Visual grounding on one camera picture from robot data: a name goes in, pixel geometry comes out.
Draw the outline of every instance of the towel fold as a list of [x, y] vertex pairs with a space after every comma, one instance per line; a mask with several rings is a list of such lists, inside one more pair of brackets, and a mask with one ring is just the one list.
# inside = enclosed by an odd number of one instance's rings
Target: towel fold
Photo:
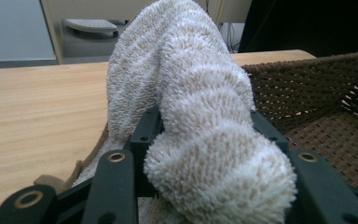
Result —
[[190, 0], [160, 0], [121, 35], [107, 74], [107, 150], [124, 146], [158, 105], [165, 132], [145, 159], [162, 199], [141, 199], [141, 223], [283, 223], [295, 199], [287, 157], [253, 129], [246, 73], [208, 15]]

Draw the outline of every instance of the black bracket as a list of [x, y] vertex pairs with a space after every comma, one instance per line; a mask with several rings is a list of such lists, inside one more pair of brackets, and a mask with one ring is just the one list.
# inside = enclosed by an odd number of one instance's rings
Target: black bracket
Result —
[[[288, 155], [298, 176], [297, 199], [286, 224], [358, 224], [358, 189], [350, 188], [319, 154], [288, 150], [288, 140], [261, 114], [251, 111], [254, 128]], [[144, 160], [156, 136], [163, 132], [157, 107], [142, 115], [120, 150], [100, 158], [95, 176], [56, 195], [49, 186], [31, 186], [8, 197], [0, 206], [0, 223], [138, 223], [138, 197], [157, 191], [144, 174]]]

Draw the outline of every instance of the brass insert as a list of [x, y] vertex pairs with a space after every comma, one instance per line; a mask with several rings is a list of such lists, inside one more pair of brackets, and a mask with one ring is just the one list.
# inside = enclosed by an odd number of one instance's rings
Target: brass insert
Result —
[[40, 190], [31, 190], [29, 192], [23, 193], [17, 200], [14, 202], [15, 208], [27, 208], [38, 203], [43, 198], [43, 192]]
[[124, 159], [126, 159], [126, 154], [122, 152], [114, 152], [108, 156], [108, 160], [111, 162], [123, 161]]
[[316, 162], [318, 160], [317, 157], [307, 152], [301, 152], [300, 154], [298, 154], [298, 157], [303, 161], [309, 162]]

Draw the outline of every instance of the wooden table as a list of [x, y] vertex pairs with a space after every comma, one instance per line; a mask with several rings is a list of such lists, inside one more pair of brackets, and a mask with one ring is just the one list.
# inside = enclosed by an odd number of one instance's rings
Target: wooden table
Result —
[[[314, 58], [301, 50], [232, 55], [239, 65]], [[66, 179], [106, 123], [107, 63], [0, 69], [0, 203], [40, 175]]]

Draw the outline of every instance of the brown wicker basket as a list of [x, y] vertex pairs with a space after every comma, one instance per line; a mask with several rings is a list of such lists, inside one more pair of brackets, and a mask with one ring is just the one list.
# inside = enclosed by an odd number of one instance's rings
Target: brown wicker basket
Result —
[[358, 188], [358, 53], [243, 69], [257, 110], [290, 148], [321, 153]]

